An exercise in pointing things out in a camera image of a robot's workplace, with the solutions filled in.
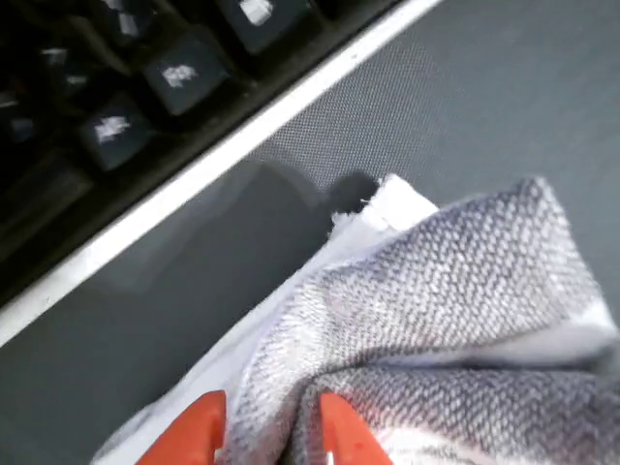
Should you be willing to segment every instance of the gray cloth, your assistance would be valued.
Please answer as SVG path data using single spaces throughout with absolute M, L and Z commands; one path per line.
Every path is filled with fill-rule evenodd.
M 550 188 L 522 181 L 301 284 L 245 369 L 219 461 L 326 463 L 333 391 L 396 463 L 617 464 L 620 397 L 559 370 L 616 336 Z

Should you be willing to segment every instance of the black keyboard key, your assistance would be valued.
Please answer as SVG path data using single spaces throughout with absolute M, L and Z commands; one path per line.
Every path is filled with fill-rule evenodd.
M 0 261 L 80 199 L 92 184 L 61 153 L 40 158 L 0 189 Z
M 12 88 L 0 92 L 0 128 L 9 145 L 29 142 L 38 133 L 33 111 Z
M 216 0 L 247 51 L 263 53 L 313 16 L 308 0 Z
M 118 47 L 148 35 L 158 14 L 153 0 L 89 0 L 93 21 Z
M 134 158 L 156 135 L 138 106 L 125 94 L 114 96 L 78 132 L 103 171 L 114 170 Z
M 194 28 L 143 69 L 146 81 L 173 116 L 195 107 L 230 77 L 207 37 L 205 30 Z
M 49 44 L 39 49 L 50 83 L 63 98 L 72 98 L 93 80 L 102 67 L 83 50 L 67 44 Z

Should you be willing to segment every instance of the gray desk surface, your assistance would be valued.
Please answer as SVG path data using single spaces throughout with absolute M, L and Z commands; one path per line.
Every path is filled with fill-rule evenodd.
M 81 464 L 396 172 L 546 175 L 620 304 L 620 4 L 447 0 L 0 350 L 0 462 Z

